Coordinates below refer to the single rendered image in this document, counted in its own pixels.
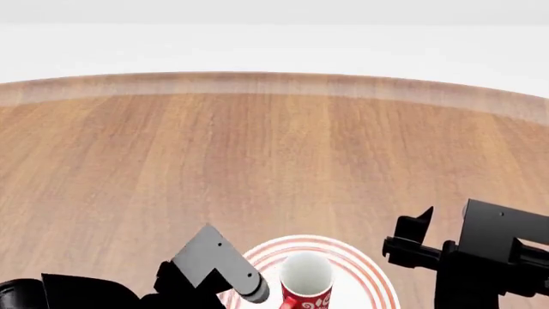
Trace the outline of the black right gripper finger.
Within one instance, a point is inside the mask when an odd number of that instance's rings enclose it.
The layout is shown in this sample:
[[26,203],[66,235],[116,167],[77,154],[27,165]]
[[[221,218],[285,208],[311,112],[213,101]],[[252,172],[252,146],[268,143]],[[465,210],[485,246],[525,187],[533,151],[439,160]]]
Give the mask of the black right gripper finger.
[[401,215],[396,222],[394,236],[398,239],[423,241],[431,223],[433,207],[428,208],[418,217]]

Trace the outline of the white plate with red rings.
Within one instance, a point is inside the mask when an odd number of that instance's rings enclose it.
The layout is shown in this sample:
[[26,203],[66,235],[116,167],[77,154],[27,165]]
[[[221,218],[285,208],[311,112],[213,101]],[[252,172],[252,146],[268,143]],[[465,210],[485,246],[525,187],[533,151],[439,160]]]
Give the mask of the white plate with red rings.
[[226,309],[280,309],[285,299],[279,280],[281,264],[303,251],[325,256],[332,264],[335,284],[331,295],[293,309],[401,309],[389,278],[358,249],[336,239],[293,235],[266,241],[244,254],[268,282],[270,294],[261,304],[250,303],[229,290],[218,294]]

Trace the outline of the red mug with white pattern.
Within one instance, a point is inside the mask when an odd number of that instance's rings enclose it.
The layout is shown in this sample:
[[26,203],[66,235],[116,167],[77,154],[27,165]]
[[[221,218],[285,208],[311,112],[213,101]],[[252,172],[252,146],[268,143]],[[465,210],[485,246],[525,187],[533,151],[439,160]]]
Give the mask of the red mug with white pattern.
[[281,264],[279,278],[279,309],[328,309],[335,273],[323,255],[313,251],[292,254]]

